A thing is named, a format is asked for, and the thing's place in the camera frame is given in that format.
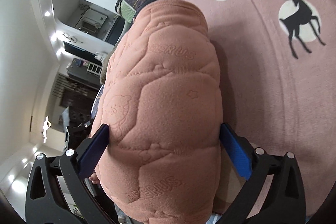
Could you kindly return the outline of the person's hand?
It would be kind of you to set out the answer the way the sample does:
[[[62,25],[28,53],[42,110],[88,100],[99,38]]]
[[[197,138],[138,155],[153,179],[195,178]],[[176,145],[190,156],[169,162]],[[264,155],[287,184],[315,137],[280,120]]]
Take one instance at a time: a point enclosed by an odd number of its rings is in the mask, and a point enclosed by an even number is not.
[[[95,185],[100,184],[100,180],[98,179],[98,176],[96,173],[93,173],[88,179],[90,180],[92,184],[95,184]]]

